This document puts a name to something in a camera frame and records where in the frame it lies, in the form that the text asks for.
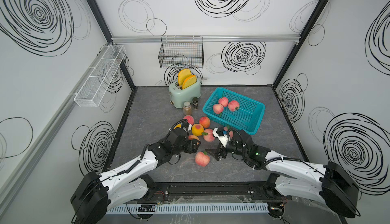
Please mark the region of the orange yellow peach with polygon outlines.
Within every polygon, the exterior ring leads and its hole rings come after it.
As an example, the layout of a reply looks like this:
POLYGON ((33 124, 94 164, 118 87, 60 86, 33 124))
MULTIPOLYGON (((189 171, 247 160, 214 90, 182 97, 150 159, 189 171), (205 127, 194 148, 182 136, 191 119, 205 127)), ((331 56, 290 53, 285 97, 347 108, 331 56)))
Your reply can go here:
POLYGON ((198 136, 195 136, 195 135, 189 135, 189 137, 188 137, 188 139, 189 140, 198 140, 199 141, 199 138, 198 138, 198 136))

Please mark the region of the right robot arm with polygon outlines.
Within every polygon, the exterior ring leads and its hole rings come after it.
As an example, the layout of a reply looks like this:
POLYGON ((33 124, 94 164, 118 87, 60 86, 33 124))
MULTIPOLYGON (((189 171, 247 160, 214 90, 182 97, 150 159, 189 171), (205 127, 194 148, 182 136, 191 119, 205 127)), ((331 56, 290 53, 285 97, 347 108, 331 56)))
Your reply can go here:
POLYGON ((255 144, 244 130, 215 128, 202 134, 207 141, 219 141, 217 148, 206 150, 217 161, 228 154, 237 155, 252 170, 271 171, 264 186, 267 194, 313 200, 345 218, 360 216, 357 208, 360 187, 340 165, 315 164, 284 156, 255 144))

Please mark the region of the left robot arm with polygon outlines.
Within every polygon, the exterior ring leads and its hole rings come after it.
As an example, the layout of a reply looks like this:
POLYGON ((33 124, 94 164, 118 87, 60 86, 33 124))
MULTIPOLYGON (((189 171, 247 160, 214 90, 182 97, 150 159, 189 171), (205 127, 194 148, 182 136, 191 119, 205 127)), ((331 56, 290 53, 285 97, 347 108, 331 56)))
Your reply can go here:
POLYGON ((187 128, 170 129, 131 161, 100 174, 87 173, 73 193, 70 202, 75 211, 73 224, 96 224, 110 209, 122 203, 141 199, 154 187, 147 172, 156 169, 181 153, 195 154, 200 140, 190 139, 187 128))

